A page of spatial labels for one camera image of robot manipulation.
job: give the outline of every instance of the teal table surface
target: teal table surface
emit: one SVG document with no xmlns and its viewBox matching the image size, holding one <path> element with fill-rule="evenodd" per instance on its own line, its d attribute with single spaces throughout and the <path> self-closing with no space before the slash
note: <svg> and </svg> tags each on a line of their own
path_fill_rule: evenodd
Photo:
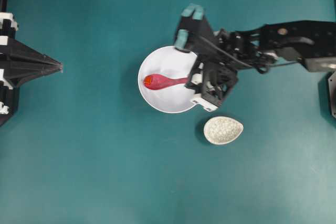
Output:
<svg viewBox="0 0 336 224">
<path fill-rule="evenodd" d="M 335 21 L 334 0 L 8 0 L 16 38 L 64 63 L 25 84 L 0 128 L 0 223 L 335 223 L 336 120 L 325 73 L 239 73 L 208 113 L 154 110 L 142 60 L 171 45 L 189 3 L 214 30 Z M 216 115 L 244 124 L 208 144 Z"/>
</svg>

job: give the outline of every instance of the red spoon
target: red spoon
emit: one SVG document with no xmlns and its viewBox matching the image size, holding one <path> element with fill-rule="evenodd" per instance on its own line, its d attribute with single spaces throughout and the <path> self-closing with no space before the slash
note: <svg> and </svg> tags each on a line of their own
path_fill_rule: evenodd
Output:
<svg viewBox="0 0 336 224">
<path fill-rule="evenodd" d="M 170 86 L 184 84 L 187 82 L 188 78 L 170 79 L 158 73 L 150 74 L 149 76 L 146 76 L 143 80 L 143 84 L 145 85 L 145 87 L 152 90 L 164 89 Z"/>
</svg>

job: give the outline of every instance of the white bowl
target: white bowl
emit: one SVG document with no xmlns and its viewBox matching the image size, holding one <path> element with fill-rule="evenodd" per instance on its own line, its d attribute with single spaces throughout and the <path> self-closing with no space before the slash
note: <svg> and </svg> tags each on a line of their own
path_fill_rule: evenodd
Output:
<svg viewBox="0 0 336 224">
<path fill-rule="evenodd" d="M 138 74 L 139 90 L 144 100 L 153 108 L 165 113 L 181 113 L 195 106 L 190 101 L 194 90 L 187 89 L 184 84 L 150 90 L 143 85 L 143 80 L 153 73 L 172 79 L 187 77 L 196 58 L 195 53 L 183 53 L 173 46 L 159 48 L 148 55 L 142 62 Z"/>
<path fill-rule="evenodd" d="M 226 116 L 211 118 L 204 125 L 204 136 L 212 144 L 228 144 L 243 132 L 243 125 Z"/>
</svg>

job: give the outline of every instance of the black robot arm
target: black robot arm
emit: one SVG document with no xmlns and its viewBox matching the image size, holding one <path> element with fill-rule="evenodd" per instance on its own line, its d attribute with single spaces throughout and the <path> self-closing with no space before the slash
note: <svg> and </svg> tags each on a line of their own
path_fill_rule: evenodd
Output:
<svg viewBox="0 0 336 224">
<path fill-rule="evenodd" d="M 194 52 L 197 59 L 186 87 L 195 90 L 192 102 L 214 111 L 237 83 L 237 73 L 300 63 L 309 72 L 336 69 L 336 23 L 298 21 L 264 25 L 250 31 L 214 32 L 201 6 L 183 12 L 175 33 L 175 48 Z M 288 61 L 276 64 L 279 58 Z"/>
</svg>

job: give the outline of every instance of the black wire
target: black wire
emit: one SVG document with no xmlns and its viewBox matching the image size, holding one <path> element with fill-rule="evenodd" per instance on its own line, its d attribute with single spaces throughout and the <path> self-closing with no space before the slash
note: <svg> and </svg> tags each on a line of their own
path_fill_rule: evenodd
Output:
<svg viewBox="0 0 336 224">
<path fill-rule="evenodd" d="M 204 38 L 203 36 L 201 35 L 197 35 L 195 34 L 200 40 L 206 42 L 208 45 L 212 46 L 214 49 L 220 51 L 222 54 L 226 55 L 227 57 L 229 57 L 230 59 L 238 62 L 239 64 L 245 66 L 245 67 L 248 67 L 248 68 L 255 68 L 253 66 L 251 66 L 250 64 L 247 64 L 241 60 L 238 60 L 237 58 L 235 58 L 234 56 L 230 55 L 229 53 L 227 53 L 226 51 L 224 50 L 221 50 L 219 47 L 217 47 L 215 44 L 213 44 L 211 41 L 207 40 L 206 38 Z"/>
<path fill-rule="evenodd" d="M 229 53 L 227 53 L 226 51 L 220 49 L 219 47 L 217 47 L 215 44 L 213 44 L 211 41 L 209 41 L 208 39 L 204 38 L 203 36 L 201 35 L 198 35 L 198 34 L 194 34 L 196 35 L 200 40 L 206 42 L 208 45 L 210 45 L 211 47 L 213 47 L 214 49 L 218 50 L 219 52 L 223 53 L 224 55 L 226 55 L 227 57 L 229 57 L 230 59 L 238 62 L 239 64 L 245 66 L 245 67 L 248 67 L 249 69 L 251 68 L 255 68 L 258 70 L 258 68 L 256 67 L 253 67 L 252 65 L 250 64 L 247 64 L 241 60 L 238 60 L 237 58 L 235 58 L 234 56 L 230 55 Z M 291 61 L 291 62 L 288 62 L 288 63 L 283 63 L 283 64 L 277 64 L 277 65 L 266 65 L 266 66 L 269 66 L 271 68 L 277 68 L 277 67 L 282 67 L 282 66 L 287 66 L 287 65 L 292 65 L 292 64 L 296 64 L 298 63 L 297 61 Z"/>
<path fill-rule="evenodd" d="M 282 66 L 287 66 L 287 65 L 292 65 L 298 63 L 297 61 L 291 61 L 288 63 L 283 63 L 283 64 L 277 64 L 277 65 L 269 65 L 271 68 L 276 68 L 276 67 L 282 67 Z"/>
</svg>

